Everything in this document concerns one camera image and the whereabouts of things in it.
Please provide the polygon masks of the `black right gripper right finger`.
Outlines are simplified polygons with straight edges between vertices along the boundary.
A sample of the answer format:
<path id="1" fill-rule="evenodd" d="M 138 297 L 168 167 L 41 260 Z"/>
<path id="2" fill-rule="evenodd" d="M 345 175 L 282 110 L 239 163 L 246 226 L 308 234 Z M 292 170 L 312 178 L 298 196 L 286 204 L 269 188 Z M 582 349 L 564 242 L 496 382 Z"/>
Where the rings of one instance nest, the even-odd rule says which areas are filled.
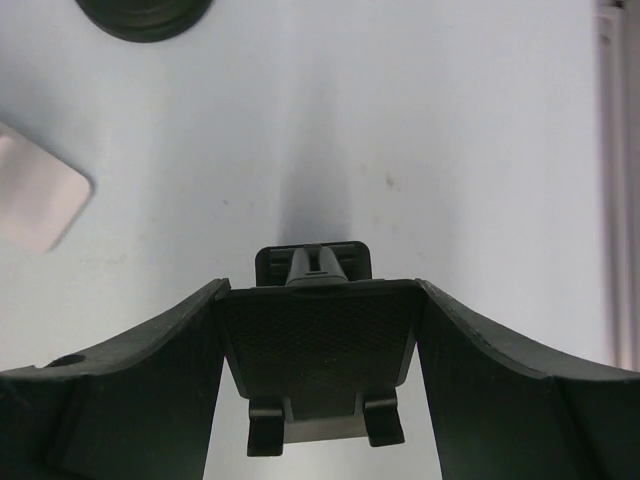
<path id="1" fill-rule="evenodd" d="M 443 478 L 638 478 L 637 372 L 555 350 L 421 286 L 418 350 Z"/>

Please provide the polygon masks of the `white folding phone stand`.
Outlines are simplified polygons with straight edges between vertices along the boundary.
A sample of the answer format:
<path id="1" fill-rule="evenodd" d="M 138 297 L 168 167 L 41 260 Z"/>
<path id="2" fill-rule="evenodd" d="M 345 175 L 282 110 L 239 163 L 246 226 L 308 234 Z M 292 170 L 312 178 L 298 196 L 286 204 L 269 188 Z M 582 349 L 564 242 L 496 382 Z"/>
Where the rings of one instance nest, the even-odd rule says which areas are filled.
<path id="1" fill-rule="evenodd" d="M 8 240 L 33 253 L 49 252 L 92 194 L 88 177 L 1 126 L 1 234 Z"/>

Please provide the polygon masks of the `black folding phone stand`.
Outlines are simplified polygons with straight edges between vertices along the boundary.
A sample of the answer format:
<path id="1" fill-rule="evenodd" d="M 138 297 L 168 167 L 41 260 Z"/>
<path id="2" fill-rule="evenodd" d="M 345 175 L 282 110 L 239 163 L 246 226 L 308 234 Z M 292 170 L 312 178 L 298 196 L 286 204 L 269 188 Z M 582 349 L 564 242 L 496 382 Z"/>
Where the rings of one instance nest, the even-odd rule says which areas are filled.
<path id="1" fill-rule="evenodd" d="M 372 275 L 360 242 L 262 249 L 256 284 L 215 302 L 224 354 L 249 403 L 247 453 L 288 443 L 366 438 L 397 445 L 425 298 L 413 280 Z"/>

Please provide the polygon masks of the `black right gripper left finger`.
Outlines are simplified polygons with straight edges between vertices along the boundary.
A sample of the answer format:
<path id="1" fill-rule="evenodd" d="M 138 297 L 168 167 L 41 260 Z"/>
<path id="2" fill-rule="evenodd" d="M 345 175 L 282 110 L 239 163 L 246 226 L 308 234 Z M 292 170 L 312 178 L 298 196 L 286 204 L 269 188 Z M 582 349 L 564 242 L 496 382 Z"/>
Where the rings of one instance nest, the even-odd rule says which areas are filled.
<path id="1" fill-rule="evenodd" d="M 43 367 L 1 375 L 5 479 L 200 479 L 223 369 L 216 279 Z"/>

